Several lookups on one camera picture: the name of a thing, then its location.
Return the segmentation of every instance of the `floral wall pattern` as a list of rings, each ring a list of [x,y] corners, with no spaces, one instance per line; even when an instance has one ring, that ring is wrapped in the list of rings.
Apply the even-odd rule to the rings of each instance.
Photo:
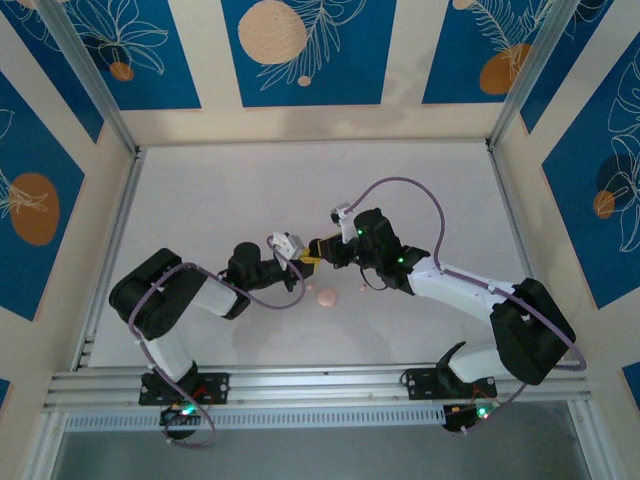
[[[0,307],[34,319],[83,179],[0,74]]]
[[[122,110],[200,108],[166,0],[62,2]],[[26,0],[0,0],[5,14],[94,141],[102,118]]]
[[[449,0],[423,103],[502,102],[556,1]],[[582,25],[600,18],[605,7],[607,0],[582,0],[566,42],[582,35]]]
[[[640,34],[543,168],[596,305],[640,286]]]
[[[378,104],[395,0],[223,0],[245,107]]]

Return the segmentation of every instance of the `printed backdrop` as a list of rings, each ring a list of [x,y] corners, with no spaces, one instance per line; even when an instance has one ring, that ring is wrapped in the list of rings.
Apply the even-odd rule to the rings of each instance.
[[[395,0],[222,0],[245,107],[378,104]]]
[[[34,319],[83,179],[0,74],[0,307]]]
[[[30,2],[0,0],[87,133],[103,120]],[[167,0],[70,0],[61,4],[122,110],[200,108]]]
[[[640,286],[640,35],[543,168],[598,308]]]

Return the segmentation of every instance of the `black joint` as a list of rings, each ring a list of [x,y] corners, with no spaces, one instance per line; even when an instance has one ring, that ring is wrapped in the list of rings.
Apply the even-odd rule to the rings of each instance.
[[[576,335],[566,318],[540,282],[527,278],[515,286],[514,296],[544,315],[572,342]],[[535,317],[523,318],[526,311],[511,300],[494,306],[491,325],[500,360],[518,380],[539,385],[562,359],[568,346]]]

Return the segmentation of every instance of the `beige ball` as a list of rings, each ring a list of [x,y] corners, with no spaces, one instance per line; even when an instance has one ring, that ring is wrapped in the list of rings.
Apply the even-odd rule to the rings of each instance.
[[[338,300],[338,294],[331,288],[325,288],[318,292],[318,303],[323,307],[333,307]]]

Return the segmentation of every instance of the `purple cable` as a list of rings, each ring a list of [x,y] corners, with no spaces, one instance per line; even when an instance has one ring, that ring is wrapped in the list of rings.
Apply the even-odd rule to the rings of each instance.
[[[293,302],[291,302],[291,303],[289,303],[287,305],[269,305],[268,303],[265,303],[262,300],[259,300],[259,299],[255,298],[255,297],[253,297],[248,292],[245,292],[244,290],[242,290],[242,289],[240,289],[240,288],[238,288],[238,287],[236,287],[234,285],[230,285],[229,283],[225,282],[224,280],[221,280],[220,278],[217,277],[217,275],[209,272],[208,270],[206,270],[206,269],[204,269],[202,267],[199,267],[195,263],[185,262],[185,263],[181,263],[179,265],[176,265],[175,267],[170,269],[168,272],[166,272],[164,275],[162,275],[160,277],[160,279],[156,283],[154,283],[149,290],[146,291],[146,293],[142,296],[140,301],[137,303],[137,305],[134,307],[133,311],[131,312],[131,315],[129,316],[129,321],[128,321],[129,331],[136,338],[136,343],[139,343],[140,349],[142,350],[142,353],[147,358],[147,360],[150,362],[150,364],[152,365],[153,369],[158,373],[158,375],[160,375],[160,377],[169,386],[171,386],[171,388],[173,388],[176,392],[178,392],[182,396],[182,398],[184,398],[190,404],[194,405],[196,407],[196,409],[198,410],[198,412],[202,415],[202,417],[206,420],[206,422],[211,427],[211,435],[206,440],[203,440],[202,442],[198,442],[198,443],[185,443],[185,442],[176,442],[172,438],[170,438],[169,435],[168,435],[169,426],[167,425],[167,427],[162,431],[162,433],[165,436],[165,438],[167,439],[167,441],[169,443],[172,443],[173,445],[177,445],[177,446],[183,447],[183,448],[190,448],[190,449],[206,447],[207,445],[210,445],[213,442],[213,440],[215,438],[216,427],[215,427],[215,424],[213,422],[213,418],[211,418],[211,415],[209,415],[209,412],[207,412],[200,405],[200,403],[198,403],[185,390],[180,388],[180,386],[162,368],[160,368],[156,364],[156,361],[154,360],[153,355],[151,355],[151,352],[149,352],[149,349],[147,348],[147,346],[144,343],[144,338],[143,338],[142,334],[140,333],[140,330],[138,330],[138,328],[135,326],[135,319],[138,316],[138,313],[140,313],[140,310],[142,309],[143,305],[145,303],[147,303],[149,298],[151,298],[151,295],[153,295],[153,293],[156,290],[158,290],[158,288],[160,288],[160,286],[162,286],[169,278],[171,278],[173,275],[178,273],[180,270],[184,270],[186,268],[195,268],[196,270],[204,273],[208,277],[210,277],[210,278],[214,279],[215,281],[221,283],[222,285],[234,290],[235,292],[239,293],[240,295],[243,295],[243,296],[247,297],[248,299],[254,301],[258,305],[261,305],[262,307],[269,308],[269,309],[272,309],[272,310],[284,310],[284,309],[291,308],[291,307],[297,305],[298,303],[300,303],[300,301],[304,297],[304,294],[305,294],[305,292],[307,290],[306,286],[305,286],[305,282],[304,282],[304,277],[302,276],[302,273],[300,273],[300,270],[298,270],[298,268],[291,261],[289,261],[289,259],[287,259],[284,255],[282,255],[280,252],[278,252],[275,249],[275,247],[273,246],[272,240],[273,240],[273,236],[269,236],[267,238],[268,247],[271,249],[271,251],[273,251],[273,253],[277,257],[279,257],[282,260],[284,260],[286,262],[286,264],[289,266],[289,268],[291,268],[293,273],[295,273],[296,276],[300,279],[302,289],[300,290],[300,295],[298,295],[298,298],[296,298]]]
[[[436,196],[424,185],[422,185],[420,182],[413,180],[412,178],[407,178],[407,177],[386,177],[383,178],[381,180],[378,180],[377,182],[375,182],[373,185],[371,185],[369,188],[367,188],[364,193],[362,195],[360,195],[360,197],[353,203],[353,205],[351,205],[349,208],[347,208],[345,210],[345,213],[351,213],[358,205],[360,205],[360,203],[362,203],[362,201],[371,193],[371,191],[378,187],[379,185],[382,185],[383,183],[387,183],[387,182],[406,182],[406,183],[410,183],[412,185],[415,185],[416,187],[418,187],[420,190],[422,190],[424,193],[426,193],[429,198],[431,199],[431,201],[433,202],[433,204],[435,205],[436,209],[438,210],[438,214],[440,215],[440,234],[438,235],[438,241],[436,242],[436,246],[433,249],[433,263],[436,265],[436,267],[444,274],[449,275],[451,277],[457,278],[459,280],[463,280],[465,282],[469,282],[473,285],[479,286],[481,288],[484,289],[489,289],[490,285],[486,282],[483,282],[481,280],[478,280],[476,278],[470,277],[468,275],[464,275],[462,273],[458,273],[458,272],[452,272],[448,269],[443,269],[442,268],[442,263],[440,262],[440,247],[442,246],[442,242],[444,240],[444,232],[445,232],[445,216],[444,216],[444,210],[442,209],[442,205],[440,205],[440,202],[438,201],[438,199],[436,198]],[[573,343],[571,341],[571,339],[569,337],[567,337],[567,335],[564,334],[564,332],[562,332],[558,327],[556,327],[548,318],[546,318],[544,315],[542,315],[540,312],[538,312],[535,308],[533,308],[531,305],[529,305],[528,303],[526,303],[525,301],[523,301],[522,299],[516,297],[515,295],[512,295],[508,292],[505,292],[504,290],[500,289],[500,288],[496,288],[494,290],[495,293],[497,293],[498,295],[507,298],[509,300],[511,300],[512,302],[516,303],[517,305],[519,305],[520,307],[524,308],[527,312],[529,312],[529,314],[535,318],[537,318],[538,320],[540,320],[549,330],[551,330],[554,334],[556,334],[558,336],[558,338],[560,340],[562,340],[562,342],[569,348],[571,349],[571,351],[574,353],[574,355],[577,357],[578,359],[578,363],[579,365],[556,365],[554,367],[554,369],[556,370],[571,370],[571,371],[584,371],[587,368],[587,361],[584,358],[584,355],[582,354],[582,352],[580,351],[580,349],[575,345],[575,343]],[[493,412],[493,414],[491,415],[491,418],[493,418],[493,416],[496,413],[499,413],[503,408],[511,405],[514,400],[516,398],[518,398],[518,396],[520,396],[520,394],[523,392],[523,390],[526,388],[527,384],[523,383],[520,388],[513,394],[511,395],[505,402],[501,403],[500,406],[498,408],[496,408],[496,410]],[[468,433],[471,430],[474,430],[475,428],[477,428],[480,424],[476,424],[471,428],[468,428],[465,432]]]

